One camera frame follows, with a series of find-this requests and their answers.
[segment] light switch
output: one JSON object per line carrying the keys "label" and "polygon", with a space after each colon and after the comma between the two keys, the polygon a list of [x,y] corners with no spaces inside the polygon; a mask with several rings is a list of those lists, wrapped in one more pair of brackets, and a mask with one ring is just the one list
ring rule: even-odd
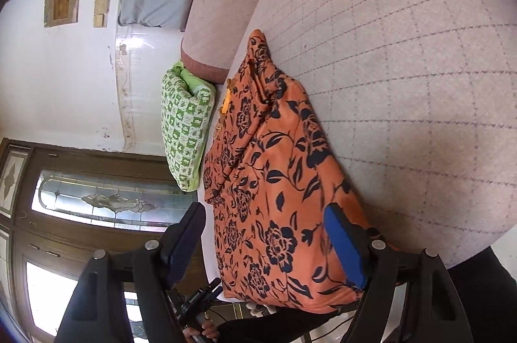
{"label": "light switch", "polygon": [[95,9],[94,13],[108,13],[110,10],[110,0],[95,0]]}
{"label": "light switch", "polygon": [[94,15],[94,28],[105,28],[106,25],[104,24],[104,22],[107,19],[108,18],[104,16],[104,13]]}

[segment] floor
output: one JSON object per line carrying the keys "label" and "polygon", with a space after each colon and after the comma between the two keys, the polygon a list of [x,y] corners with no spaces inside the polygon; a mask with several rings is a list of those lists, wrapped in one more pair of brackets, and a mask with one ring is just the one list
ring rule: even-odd
{"label": "floor", "polygon": [[[127,69],[130,76],[130,89],[132,97],[129,99],[129,109],[132,111],[134,120],[134,145],[145,153],[146,146],[153,147],[159,141],[156,132],[160,132],[159,110],[161,78],[165,71],[171,67],[179,58],[179,44],[182,35],[171,30],[160,28],[138,27],[130,31],[120,31],[117,37],[117,49],[120,63]],[[152,82],[152,89],[148,90],[148,81]],[[517,279],[517,226],[511,229],[505,236],[500,238],[493,249],[499,257],[503,266]],[[399,286],[394,295],[385,337],[397,326],[402,313],[404,302],[404,286]],[[341,324],[349,318],[350,314],[343,314],[333,318],[322,327],[311,332],[312,339],[320,343],[340,341],[346,332],[350,321]]]}

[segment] orange floral blanket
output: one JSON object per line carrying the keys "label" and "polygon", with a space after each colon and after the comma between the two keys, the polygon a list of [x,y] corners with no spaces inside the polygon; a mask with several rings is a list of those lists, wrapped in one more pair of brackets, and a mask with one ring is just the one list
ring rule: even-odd
{"label": "orange floral blanket", "polygon": [[259,30],[228,88],[203,172],[224,295],[319,314],[356,301],[323,210],[337,202],[351,222],[368,221],[305,90],[275,67]]}

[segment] hand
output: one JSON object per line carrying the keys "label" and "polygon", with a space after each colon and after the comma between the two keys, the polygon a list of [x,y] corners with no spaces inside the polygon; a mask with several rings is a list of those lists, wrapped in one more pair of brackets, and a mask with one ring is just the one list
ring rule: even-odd
{"label": "hand", "polygon": [[[211,320],[205,320],[205,322],[201,324],[201,327],[203,328],[204,336],[212,339],[213,341],[217,341],[219,332],[217,331],[216,325]],[[192,339],[192,336],[198,336],[200,334],[201,333],[198,330],[192,327],[187,327],[183,330],[183,336],[185,336],[188,343],[195,343],[194,339]]]}

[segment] stained glass window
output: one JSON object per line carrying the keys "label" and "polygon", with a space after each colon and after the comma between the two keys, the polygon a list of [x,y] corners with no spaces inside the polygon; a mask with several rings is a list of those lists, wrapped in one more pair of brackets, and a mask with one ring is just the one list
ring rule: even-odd
{"label": "stained glass window", "polygon": [[0,300],[11,312],[12,309],[11,291],[9,287],[9,234],[0,229]]}
{"label": "stained glass window", "polygon": [[20,183],[28,151],[23,147],[11,146],[0,176],[0,213],[11,217],[16,190]]}
{"label": "stained glass window", "polygon": [[107,228],[163,232],[195,197],[178,186],[41,171],[32,209]]}

